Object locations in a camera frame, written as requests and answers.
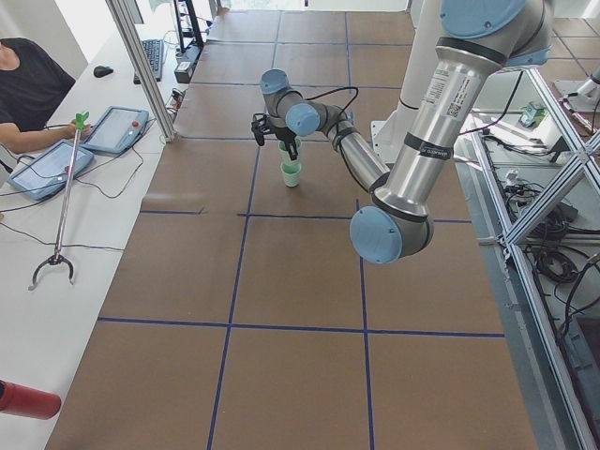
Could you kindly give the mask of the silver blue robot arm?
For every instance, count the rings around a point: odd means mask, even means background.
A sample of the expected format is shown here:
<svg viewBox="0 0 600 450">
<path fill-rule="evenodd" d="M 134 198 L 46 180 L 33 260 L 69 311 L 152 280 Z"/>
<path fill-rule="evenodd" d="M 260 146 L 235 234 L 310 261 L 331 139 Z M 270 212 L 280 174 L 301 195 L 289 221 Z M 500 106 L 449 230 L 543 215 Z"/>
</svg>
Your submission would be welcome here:
<svg viewBox="0 0 600 450">
<path fill-rule="evenodd" d="M 419 82 L 404 84 L 420 104 L 395 142 L 393 166 L 342 108 L 303 97 L 277 68 L 261 77 L 265 112 L 253 116 L 251 131 L 257 143 L 274 135 L 291 159 L 298 157 L 298 138 L 323 134 L 371 199 L 351 220 L 355 251 L 370 263 L 393 263 L 430 243 L 428 196 L 487 78 L 545 63 L 553 19 L 550 1 L 426 1 L 412 45 L 412 58 L 422 64 L 410 67 Z"/>
</svg>

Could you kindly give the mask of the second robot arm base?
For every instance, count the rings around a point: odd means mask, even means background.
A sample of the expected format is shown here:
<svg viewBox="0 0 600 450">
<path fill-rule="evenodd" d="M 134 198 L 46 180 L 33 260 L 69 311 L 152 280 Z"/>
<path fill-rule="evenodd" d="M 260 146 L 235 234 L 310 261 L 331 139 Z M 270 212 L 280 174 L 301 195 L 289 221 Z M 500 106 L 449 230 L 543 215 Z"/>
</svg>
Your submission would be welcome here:
<svg viewBox="0 0 600 450">
<path fill-rule="evenodd" d="M 554 86 L 570 110 L 578 113 L 599 111 L 599 67 L 585 80 L 558 80 Z"/>
</svg>

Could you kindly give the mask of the person's hand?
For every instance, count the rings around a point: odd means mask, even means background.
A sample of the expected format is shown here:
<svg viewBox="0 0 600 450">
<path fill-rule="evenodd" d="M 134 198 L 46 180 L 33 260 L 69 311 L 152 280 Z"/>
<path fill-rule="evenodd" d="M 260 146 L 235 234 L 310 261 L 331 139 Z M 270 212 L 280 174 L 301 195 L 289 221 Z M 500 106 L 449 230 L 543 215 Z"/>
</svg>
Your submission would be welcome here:
<svg viewBox="0 0 600 450">
<path fill-rule="evenodd" d="M 78 128 L 77 127 L 77 122 L 75 120 L 72 120 L 66 127 L 64 130 L 64 138 L 65 139 L 69 139 L 72 140 L 75 138 L 76 133 L 80 132 L 80 139 L 81 140 L 85 140 L 88 138 L 88 136 L 90 135 L 91 131 L 92 131 L 93 126 L 90 124 L 84 124 L 82 126 L 82 128 Z"/>
</svg>

